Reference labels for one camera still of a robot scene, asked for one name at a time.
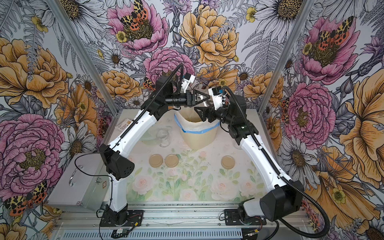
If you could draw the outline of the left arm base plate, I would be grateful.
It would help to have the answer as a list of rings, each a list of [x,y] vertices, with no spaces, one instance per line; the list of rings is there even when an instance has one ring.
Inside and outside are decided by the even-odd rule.
[[[141,226],[143,210],[121,210],[115,212],[108,209],[101,218],[101,227],[137,227]]]

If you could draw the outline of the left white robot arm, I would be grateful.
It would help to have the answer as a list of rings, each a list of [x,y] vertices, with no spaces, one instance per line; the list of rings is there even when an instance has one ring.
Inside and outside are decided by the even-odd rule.
[[[169,76],[158,79],[156,90],[125,130],[108,145],[100,145],[97,153],[106,166],[105,176],[111,182],[110,202],[100,217],[100,227],[124,226],[129,222],[123,181],[134,171],[135,165],[128,156],[144,133],[170,109],[192,108],[210,99],[201,91],[188,90],[194,79],[191,74],[184,73],[184,65],[179,64]]]

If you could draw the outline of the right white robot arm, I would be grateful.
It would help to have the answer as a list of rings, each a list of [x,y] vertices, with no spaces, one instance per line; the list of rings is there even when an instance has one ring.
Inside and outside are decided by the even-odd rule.
[[[232,139],[249,156],[263,177],[268,190],[260,200],[246,200],[240,203],[240,215],[252,218],[257,215],[265,217],[270,222],[282,223],[294,233],[309,239],[325,237],[331,222],[321,205],[305,193],[300,181],[292,178],[279,166],[271,153],[265,147],[257,128],[246,116],[246,104],[235,95],[229,87],[214,87],[209,89],[209,97],[213,104],[208,107],[195,107],[202,121],[218,120],[228,126]],[[289,224],[284,217],[297,212],[303,199],[307,199],[320,212],[324,226],[316,233],[306,233]]]

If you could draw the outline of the glass tea jar beige lid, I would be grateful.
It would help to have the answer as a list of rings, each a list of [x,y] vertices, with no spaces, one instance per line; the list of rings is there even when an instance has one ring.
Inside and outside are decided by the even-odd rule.
[[[208,108],[208,107],[212,106],[213,104],[214,104],[213,101],[211,99],[209,99],[209,100],[202,102],[199,106]]]

